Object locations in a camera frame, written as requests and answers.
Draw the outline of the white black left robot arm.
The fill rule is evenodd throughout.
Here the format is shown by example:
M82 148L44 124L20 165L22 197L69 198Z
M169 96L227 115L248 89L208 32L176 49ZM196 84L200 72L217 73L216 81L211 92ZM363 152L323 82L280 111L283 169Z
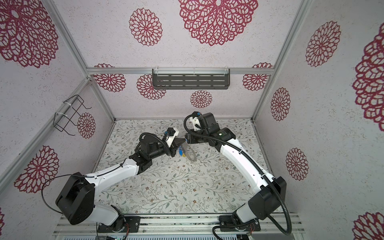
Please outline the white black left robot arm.
M88 221L121 232L127 226L125 215L116 206L97 203L95 196L124 179L145 172L155 158L162 155L174 157L186 142L184 138L170 136L170 132L166 132L162 139L143 133L134 154L121 163L91 174L72 174L57 197L56 205L71 225Z

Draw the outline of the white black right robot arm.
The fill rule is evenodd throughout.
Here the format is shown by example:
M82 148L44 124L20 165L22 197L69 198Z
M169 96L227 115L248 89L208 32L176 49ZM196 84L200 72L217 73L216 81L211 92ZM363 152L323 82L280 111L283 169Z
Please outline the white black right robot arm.
M213 114L194 112L184 119L183 126L189 144L208 143L214 147L231 161L254 192L252 198L233 212L233 223L222 228L240 228L269 219L284 235L290 235L292 221L285 204L286 181L263 169L230 129L220 128Z

